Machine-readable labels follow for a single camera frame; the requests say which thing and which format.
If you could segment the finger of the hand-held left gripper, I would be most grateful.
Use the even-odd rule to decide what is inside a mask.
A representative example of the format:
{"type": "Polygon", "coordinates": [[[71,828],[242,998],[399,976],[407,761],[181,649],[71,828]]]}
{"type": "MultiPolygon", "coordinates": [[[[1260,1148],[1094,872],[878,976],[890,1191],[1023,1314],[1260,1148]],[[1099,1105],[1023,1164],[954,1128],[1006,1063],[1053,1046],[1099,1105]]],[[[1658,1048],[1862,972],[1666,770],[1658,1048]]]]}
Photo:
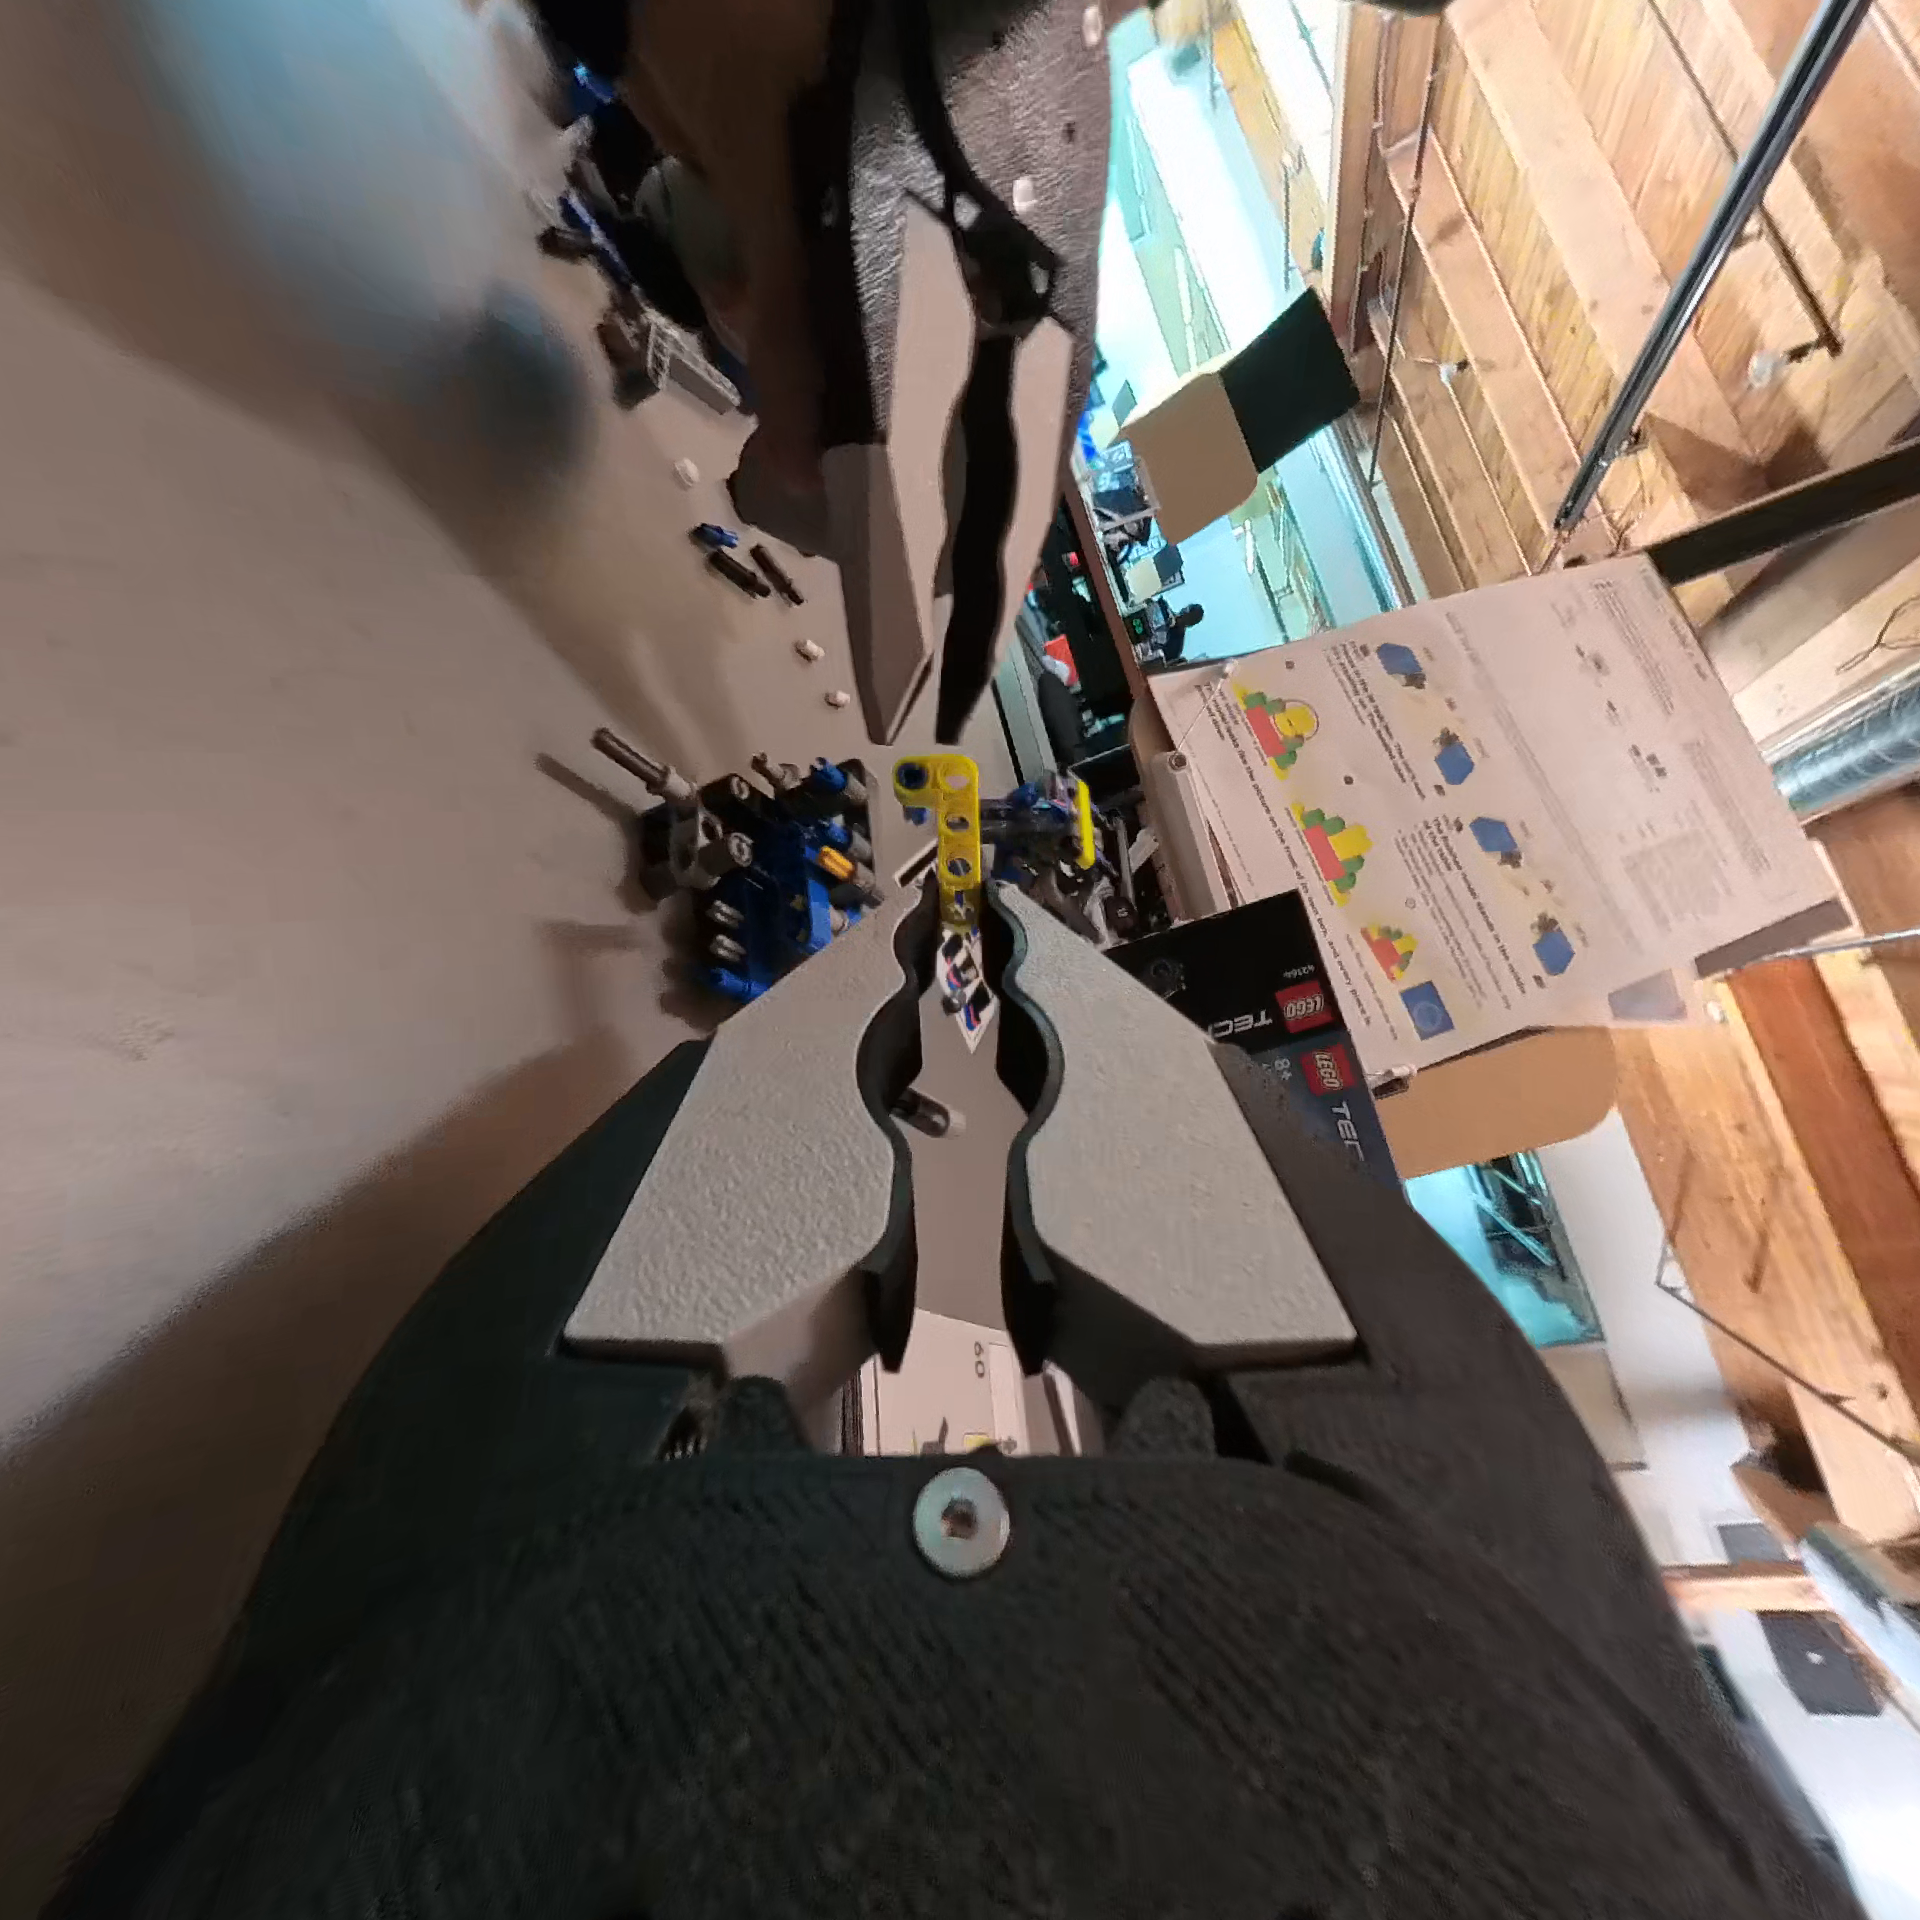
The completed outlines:
{"type": "Polygon", "coordinates": [[[958,431],[965,486],[932,735],[950,748],[987,692],[1062,489],[1071,334],[1039,320],[976,346],[958,431]]]}
{"type": "Polygon", "coordinates": [[[976,312],[954,230],[918,199],[903,207],[893,289],[876,343],[890,378],[878,438],[822,455],[826,503],[868,740],[891,748],[918,727],[950,748],[965,724],[943,673],[958,665],[950,561],[976,312]]]}

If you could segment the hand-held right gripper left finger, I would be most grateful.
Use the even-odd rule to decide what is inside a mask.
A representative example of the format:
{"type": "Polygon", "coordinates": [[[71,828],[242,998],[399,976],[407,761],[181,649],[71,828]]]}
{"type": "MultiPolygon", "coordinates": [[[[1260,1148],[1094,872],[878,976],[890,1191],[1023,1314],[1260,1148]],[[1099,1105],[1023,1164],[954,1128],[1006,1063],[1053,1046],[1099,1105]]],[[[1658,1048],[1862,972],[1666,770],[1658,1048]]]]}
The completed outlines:
{"type": "Polygon", "coordinates": [[[724,1379],[898,1367],[917,1305],[922,897],[726,1019],[576,1304],[581,1354],[724,1379]]]}

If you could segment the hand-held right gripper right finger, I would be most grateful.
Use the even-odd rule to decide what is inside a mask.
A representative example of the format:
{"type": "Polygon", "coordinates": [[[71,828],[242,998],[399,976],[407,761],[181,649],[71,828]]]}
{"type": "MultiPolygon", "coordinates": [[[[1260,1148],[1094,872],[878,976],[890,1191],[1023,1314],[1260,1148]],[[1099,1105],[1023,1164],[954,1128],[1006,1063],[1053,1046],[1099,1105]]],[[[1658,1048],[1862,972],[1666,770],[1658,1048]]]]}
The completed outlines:
{"type": "Polygon", "coordinates": [[[1253,1374],[1357,1332],[1245,1072],[1028,897],[992,888],[1008,1145],[998,1290],[1038,1374],[1253,1374]]]}

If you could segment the small blue grey lego assembly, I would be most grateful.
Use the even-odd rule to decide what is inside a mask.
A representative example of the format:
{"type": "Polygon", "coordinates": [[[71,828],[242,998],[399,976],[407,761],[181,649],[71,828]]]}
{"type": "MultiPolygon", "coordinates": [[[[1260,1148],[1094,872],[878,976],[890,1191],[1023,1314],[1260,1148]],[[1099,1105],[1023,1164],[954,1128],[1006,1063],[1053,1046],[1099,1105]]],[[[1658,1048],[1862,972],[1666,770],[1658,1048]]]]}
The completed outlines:
{"type": "Polygon", "coordinates": [[[683,902],[708,995],[758,999],[882,903],[861,760],[756,754],[746,775],[700,785],[605,727],[591,748],[648,798],[631,830],[635,881],[658,906],[683,902]]]}

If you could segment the lego sticker sheet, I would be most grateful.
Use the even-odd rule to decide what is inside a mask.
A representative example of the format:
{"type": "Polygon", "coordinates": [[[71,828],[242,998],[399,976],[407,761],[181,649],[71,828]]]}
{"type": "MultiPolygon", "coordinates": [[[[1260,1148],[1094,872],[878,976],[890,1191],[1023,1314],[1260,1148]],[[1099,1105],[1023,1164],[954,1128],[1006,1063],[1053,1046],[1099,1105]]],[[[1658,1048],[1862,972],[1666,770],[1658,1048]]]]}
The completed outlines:
{"type": "Polygon", "coordinates": [[[946,876],[935,842],[925,842],[896,872],[898,892],[910,908],[896,945],[906,972],[924,1007],[943,1017],[970,1054],[978,1051],[998,1014],[989,983],[983,890],[973,890],[965,918],[949,921],[940,906],[938,881],[946,876]]]}

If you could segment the yellow lego beam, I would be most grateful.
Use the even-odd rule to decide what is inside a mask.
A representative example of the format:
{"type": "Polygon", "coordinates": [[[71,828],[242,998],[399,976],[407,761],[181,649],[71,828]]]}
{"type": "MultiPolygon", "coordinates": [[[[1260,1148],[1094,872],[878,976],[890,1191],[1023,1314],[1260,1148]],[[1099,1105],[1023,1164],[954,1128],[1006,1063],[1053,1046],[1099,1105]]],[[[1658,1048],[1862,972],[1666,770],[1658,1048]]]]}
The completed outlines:
{"type": "Polygon", "coordinates": [[[910,826],[932,833],[942,927],[973,935],[987,879],[976,761],[959,753],[900,758],[893,796],[910,826]]]}

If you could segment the black lego set box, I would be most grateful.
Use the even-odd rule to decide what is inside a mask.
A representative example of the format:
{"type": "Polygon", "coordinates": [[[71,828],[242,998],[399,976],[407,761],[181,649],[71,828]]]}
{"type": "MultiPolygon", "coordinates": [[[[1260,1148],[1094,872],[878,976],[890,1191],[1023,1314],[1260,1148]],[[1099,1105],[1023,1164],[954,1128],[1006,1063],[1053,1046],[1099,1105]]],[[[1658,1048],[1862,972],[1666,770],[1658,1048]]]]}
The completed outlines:
{"type": "Polygon", "coordinates": [[[1310,1136],[1402,1190],[1333,968],[1295,892],[1146,932],[1109,955],[1214,1046],[1245,1057],[1310,1136]]]}

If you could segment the pile of loose lego pieces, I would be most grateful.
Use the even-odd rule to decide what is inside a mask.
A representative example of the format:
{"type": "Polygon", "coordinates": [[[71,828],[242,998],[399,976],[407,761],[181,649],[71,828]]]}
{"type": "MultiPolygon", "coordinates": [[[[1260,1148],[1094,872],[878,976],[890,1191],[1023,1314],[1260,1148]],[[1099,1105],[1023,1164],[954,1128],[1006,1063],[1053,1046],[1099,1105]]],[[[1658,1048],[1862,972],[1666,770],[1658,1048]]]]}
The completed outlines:
{"type": "Polygon", "coordinates": [[[543,257],[589,268],[605,307],[595,339],[613,401],[631,411],[679,388],[714,414],[740,411],[742,367],[711,324],[672,222],[668,159],[618,89],[564,63],[559,96],[566,166],[535,196],[543,257]]]}

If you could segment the large lego buggy chassis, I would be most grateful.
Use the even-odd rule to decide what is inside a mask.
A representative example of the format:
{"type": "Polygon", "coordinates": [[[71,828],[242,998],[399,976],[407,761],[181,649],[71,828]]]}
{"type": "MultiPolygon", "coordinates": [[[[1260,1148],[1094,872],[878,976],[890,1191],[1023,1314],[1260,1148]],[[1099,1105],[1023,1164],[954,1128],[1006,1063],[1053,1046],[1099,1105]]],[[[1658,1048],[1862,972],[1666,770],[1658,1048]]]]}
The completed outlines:
{"type": "Polygon", "coordinates": [[[1047,772],[983,800],[980,843],[992,879],[1028,895],[1096,946],[1142,930],[1131,842],[1122,815],[1099,808],[1075,772],[1047,772]]]}

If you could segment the person's left hand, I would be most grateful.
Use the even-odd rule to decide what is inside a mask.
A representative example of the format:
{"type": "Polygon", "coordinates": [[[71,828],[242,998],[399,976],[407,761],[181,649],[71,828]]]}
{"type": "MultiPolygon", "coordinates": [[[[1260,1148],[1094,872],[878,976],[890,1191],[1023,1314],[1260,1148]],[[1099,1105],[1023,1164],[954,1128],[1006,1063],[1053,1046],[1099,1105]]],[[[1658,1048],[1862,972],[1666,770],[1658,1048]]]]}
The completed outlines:
{"type": "Polygon", "coordinates": [[[891,6],[623,7],[622,95],[711,194],[714,289],[756,425],[733,474],[752,527],[843,577],[903,551],[886,472],[906,314],[891,6]]]}

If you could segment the cardboard and black panel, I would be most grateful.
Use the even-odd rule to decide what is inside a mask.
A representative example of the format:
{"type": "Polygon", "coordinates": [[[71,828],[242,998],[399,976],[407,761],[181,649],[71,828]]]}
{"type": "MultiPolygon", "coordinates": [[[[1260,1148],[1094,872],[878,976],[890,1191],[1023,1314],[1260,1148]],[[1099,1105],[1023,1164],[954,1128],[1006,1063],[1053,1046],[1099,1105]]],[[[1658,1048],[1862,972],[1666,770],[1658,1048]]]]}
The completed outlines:
{"type": "Polygon", "coordinates": [[[1189,374],[1120,435],[1162,535],[1183,545],[1357,404],[1325,304],[1308,287],[1245,348],[1189,374]]]}

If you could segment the open building instruction booklet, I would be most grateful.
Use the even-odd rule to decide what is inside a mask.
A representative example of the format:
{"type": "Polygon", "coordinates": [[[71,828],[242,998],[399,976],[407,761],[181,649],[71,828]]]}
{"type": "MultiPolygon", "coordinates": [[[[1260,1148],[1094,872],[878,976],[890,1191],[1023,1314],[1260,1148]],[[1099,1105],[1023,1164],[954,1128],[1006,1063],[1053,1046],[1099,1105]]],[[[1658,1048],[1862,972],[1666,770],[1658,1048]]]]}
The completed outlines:
{"type": "Polygon", "coordinates": [[[854,1376],[854,1451],[867,1457],[1078,1457],[1071,1383],[1026,1374],[1006,1328],[918,1307],[896,1370],[854,1376]]]}

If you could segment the printed instruction poster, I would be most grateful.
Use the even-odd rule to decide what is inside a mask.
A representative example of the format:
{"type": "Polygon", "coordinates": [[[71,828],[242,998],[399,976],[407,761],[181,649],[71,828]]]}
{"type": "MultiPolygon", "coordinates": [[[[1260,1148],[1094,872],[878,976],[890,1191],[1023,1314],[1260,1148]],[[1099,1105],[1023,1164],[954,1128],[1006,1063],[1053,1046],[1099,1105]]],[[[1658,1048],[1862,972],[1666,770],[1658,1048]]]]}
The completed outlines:
{"type": "Polygon", "coordinates": [[[1844,921],[1645,558],[1149,682],[1239,898],[1293,892],[1371,1080],[1539,1030],[1692,1019],[1844,921]]]}

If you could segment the grey metal rod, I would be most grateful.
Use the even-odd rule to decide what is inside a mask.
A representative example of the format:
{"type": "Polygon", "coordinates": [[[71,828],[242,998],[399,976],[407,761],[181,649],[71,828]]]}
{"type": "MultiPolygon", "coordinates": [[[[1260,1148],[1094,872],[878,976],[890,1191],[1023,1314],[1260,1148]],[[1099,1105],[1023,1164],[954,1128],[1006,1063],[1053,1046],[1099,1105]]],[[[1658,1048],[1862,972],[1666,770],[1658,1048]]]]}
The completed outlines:
{"type": "Polygon", "coordinates": [[[1603,416],[1591,447],[1578,460],[1573,482],[1551,518],[1557,543],[1573,535],[1596,503],[1604,475],[1637,438],[1652,394],[1690,337],[1699,308],[1743,232],[1750,224],[1768,224],[1764,196],[1869,11],[1871,6],[1867,2],[1824,2],[1814,7],[1760,113],[1756,132],[1734,154],[1725,187],[1711,207],[1685,268],[1671,283],[1628,371],[1619,378],[1610,411],[1603,416]]]}

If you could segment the silver ventilation duct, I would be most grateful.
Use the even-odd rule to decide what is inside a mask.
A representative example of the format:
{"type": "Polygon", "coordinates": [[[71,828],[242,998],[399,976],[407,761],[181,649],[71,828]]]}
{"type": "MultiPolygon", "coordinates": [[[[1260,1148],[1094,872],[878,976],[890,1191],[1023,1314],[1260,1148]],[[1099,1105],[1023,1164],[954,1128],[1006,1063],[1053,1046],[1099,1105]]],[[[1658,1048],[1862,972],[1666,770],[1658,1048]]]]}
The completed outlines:
{"type": "Polygon", "coordinates": [[[1787,743],[1768,767],[1813,824],[1918,785],[1918,667],[1886,680],[1787,743]]]}

